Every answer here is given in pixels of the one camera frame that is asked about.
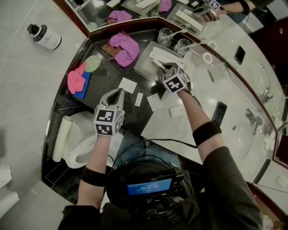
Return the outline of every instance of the white bottle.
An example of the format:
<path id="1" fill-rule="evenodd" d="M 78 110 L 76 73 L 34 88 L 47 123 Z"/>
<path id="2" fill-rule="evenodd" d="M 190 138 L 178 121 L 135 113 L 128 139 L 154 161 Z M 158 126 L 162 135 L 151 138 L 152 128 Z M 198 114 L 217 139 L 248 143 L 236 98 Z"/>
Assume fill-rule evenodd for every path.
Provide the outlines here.
<path id="1" fill-rule="evenodd" d="M 39 27 L 36 24 L 30 24 L 27 31 L 33 36 L 33 41 L 48 49 L 57 49 L 61 44 L 61 36 L 48 28 L 46 25 Z"/>

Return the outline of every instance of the jeans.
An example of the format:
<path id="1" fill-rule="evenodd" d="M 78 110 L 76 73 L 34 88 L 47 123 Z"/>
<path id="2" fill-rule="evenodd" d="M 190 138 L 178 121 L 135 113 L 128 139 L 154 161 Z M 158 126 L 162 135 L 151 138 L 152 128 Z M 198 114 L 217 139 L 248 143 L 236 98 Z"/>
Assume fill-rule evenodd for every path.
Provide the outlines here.
<path id="1" fill-rule="evenodd" d="M 220 3 L 220 5 L 226 5 L 226 4 L 230 4 L 230 3 L 234 3 L 237 2 L 236 0 L 219 0 L 218 1 Z M 246 15 L 242 14 L 242 13 L 228 13 L 227 14 L 234 22 L 236 22 L 237 24 L 239 24 L 241 21 L 244 20 L 244 18 L 246 17 Z"/>
<path id="2" fill-rule="evenodd" d="M 143 140 L 144 139 L 142 137 L 135 136 L 134 134 L 127 131 L 121 142 L 116 158 L 118 158 L 119 154 L 123 152 L 125 149 L 127 149 L 129 146 Z M 115 168 L 124 166 L 132 161 L 146 160 L 146 159 L 156 161 L 161 164 L 165 164 L 162 160 L 158 159 L 157 157 L 152 157 L 148 155 L 155 155 L 161 158 L 166 163 L 174 167 L 181 168 L 180 161 L 176 153 L 167 150 L 152 142 L 148 146 L 146 146 L 146 144 L 142 142 L 129 148 L 116 160 Z"/>

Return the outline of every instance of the toilet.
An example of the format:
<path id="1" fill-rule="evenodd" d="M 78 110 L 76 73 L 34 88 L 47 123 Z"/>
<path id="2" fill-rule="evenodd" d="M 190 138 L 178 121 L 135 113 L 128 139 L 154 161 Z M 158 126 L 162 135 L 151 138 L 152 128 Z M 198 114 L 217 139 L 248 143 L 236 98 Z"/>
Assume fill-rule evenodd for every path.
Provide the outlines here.
<path id="1" fill-rule="evenodd" d="M 64 144 L 62 158 L 70 168 L 81 168 L 85 166 L 90 158 L 97 135 L 93 127 L 93 113 L 84 111 L 70 116 L 72 125 Z M 108 154 L 115 159 L 123 139 L 121 132 L 116 133 L 112 138 Z M 108 157 L 107 165 L 112 166 L 113 162 Z"/>

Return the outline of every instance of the sleeve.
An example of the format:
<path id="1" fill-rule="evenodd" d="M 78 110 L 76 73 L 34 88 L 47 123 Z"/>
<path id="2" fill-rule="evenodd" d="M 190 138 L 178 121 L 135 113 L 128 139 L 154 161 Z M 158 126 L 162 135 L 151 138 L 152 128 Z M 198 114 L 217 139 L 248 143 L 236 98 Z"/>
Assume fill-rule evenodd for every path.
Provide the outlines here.
<path id="1" fill-rule="evenodd" d="M 227 147 L 210 153 L 203 163 L 205 196 L 211 217 L 235 229 L 262 229 L 262 215 Z"/>
<path id="2" fill-rule="evenodd" d="M 58 230 L 66 229 L 98 229 L 101 214 L 94 206 L 66 206 L 63 210 L 63 219 Z"/>
<path id="3" fill-rule="evenodd" d="M 263 7 L 269 5 L 274 0 L 250 0 L 257 9 L 262 9 Z"/>

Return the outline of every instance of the black cap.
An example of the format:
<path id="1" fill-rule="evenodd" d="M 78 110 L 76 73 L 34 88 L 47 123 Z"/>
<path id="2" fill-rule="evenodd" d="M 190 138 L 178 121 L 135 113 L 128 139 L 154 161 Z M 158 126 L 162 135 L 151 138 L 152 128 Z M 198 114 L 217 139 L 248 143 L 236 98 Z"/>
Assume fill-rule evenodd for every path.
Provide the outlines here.
<path id="1" fill-rule="evenodd" d="M 30 24 L 27 28 L 27 31 L 29 34 L 36 35 L 38 31 L 40 30 L 40 27 L 37 26 L 36 24 Z"/>

